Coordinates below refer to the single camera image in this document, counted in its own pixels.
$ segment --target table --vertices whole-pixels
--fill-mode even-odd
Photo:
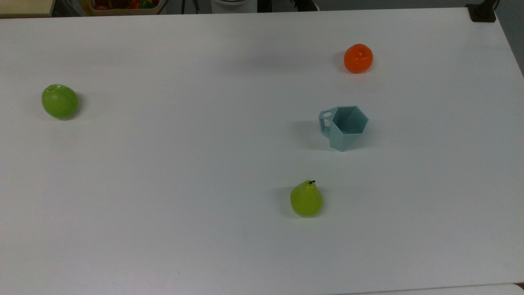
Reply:
[[[0,0],[0,17],[50,17],[54,0]]]
[[[0,20],[2,294],[524,281],[524,79],[466,8]],[[344,50],[364,43],[370,70]],[[81,111],[47,115],[50,84]],[[355,149],[317,116],[358,105]],[[315,179],[316,218],[288,197]]]
[[[522,295],[517,285],[494,285],[459,288],[425,289],[411,291],[380,292],[375,295]]]

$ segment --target green pear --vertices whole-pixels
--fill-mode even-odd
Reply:
[[[324,201],[314,180],[306,180],[291,192],[291,207],[302,217],[312,217],[322,209]]]

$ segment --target fake fruit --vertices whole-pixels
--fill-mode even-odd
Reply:
[[[373,52],[364,44],[351,46],[344,54],[344,65],[352,73],[363,72],[373,63]]]
[[[324,201],[314,180],[306,180],[291,192],[291,207],[302,217],[312,217],[322,209]]]
[[[53,84],[42,92],[42,106],[51,116],[63,119],[77,110],[78,97],[71,88]]]

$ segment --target cup handle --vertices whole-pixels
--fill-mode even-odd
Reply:
[[[331,129],[331,124],[333,123],[333,117],[335,116],[336,108],[321,111],[319,114],[319,122],[320,122],[320,131],[327,137],[329,137],[329,131]]]

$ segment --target hexagonal cup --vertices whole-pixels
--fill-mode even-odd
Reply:
[[[350,149],[362,136],[368,118],[357,106],[336,107],[320,112],[320,130],[330,147],[341,152]]]

